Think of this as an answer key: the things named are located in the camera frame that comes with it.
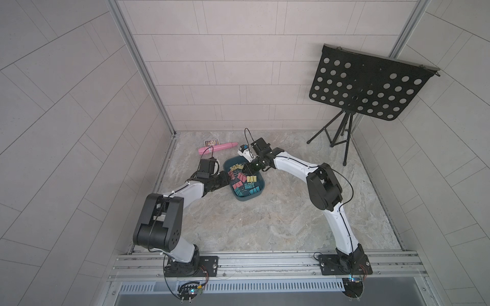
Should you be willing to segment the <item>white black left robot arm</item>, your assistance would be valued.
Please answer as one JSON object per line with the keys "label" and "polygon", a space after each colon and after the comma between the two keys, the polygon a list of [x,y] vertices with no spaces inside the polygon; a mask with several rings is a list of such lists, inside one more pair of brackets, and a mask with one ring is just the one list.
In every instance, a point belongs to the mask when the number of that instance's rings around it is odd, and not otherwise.
{"label": "white black left robot arm", "polygon": [[197,246],[182,235],[184,208],[206,194],[227,187],[230,179],[221,171],[209,178],[191,178],[175,191],[147,196],[133,232],[133,244],[150,252],[162,252],[184,264],[197,260]]}

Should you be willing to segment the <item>teal plastic storage box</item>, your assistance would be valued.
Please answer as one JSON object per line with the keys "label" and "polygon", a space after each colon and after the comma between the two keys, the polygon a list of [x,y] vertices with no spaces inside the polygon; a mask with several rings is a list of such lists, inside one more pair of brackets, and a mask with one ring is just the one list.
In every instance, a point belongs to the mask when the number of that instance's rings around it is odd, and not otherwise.
{"label": "teal plastic storage box", "polygon": [[236,156],[226,160],[223,166],[230,180],[229,186],[239,201],[256,198],[265,188],[265,181],[260,172],[255,175],[244,173],[247,169],[246,163],[247,160],[244,157]]}

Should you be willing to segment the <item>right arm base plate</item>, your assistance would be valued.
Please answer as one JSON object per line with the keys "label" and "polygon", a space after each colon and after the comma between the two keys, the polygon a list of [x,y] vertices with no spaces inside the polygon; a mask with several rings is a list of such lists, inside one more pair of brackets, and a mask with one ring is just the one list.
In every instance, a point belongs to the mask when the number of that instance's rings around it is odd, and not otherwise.
{"label": "right arm base plate", "polygon": [[368,256],[358,248],[353,254],[322,254],[316,252],[313,258],[318,261],[322,275],[360,275],[373,274]]}

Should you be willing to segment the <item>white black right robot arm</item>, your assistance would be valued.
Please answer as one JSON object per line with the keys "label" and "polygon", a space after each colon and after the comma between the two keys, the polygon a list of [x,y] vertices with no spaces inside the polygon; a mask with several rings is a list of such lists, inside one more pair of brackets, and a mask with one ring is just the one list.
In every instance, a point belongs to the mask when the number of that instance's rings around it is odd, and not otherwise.
{"label": "white black right robot arm", "polygon": [[247,157],[246,169],[251,173],[273,168],[287,172],[306,183],[310,201],[321,210],[333,232],[336,250],[352,255],[359,246],[345,215],[342,187],[333,169],[326,163],[312,164],[291,156],[287,152]]}

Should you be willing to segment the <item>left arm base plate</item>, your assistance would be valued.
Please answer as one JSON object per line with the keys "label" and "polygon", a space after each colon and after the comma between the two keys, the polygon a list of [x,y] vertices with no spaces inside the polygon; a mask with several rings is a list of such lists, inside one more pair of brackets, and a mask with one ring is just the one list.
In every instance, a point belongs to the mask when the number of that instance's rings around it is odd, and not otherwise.
{"label": "left arm base plate", "polygon": [[201,256],[199,261],[192,259],[190,263],[168,260],[164,273],[166,277],[215,277],[218,264],[218,256]]}

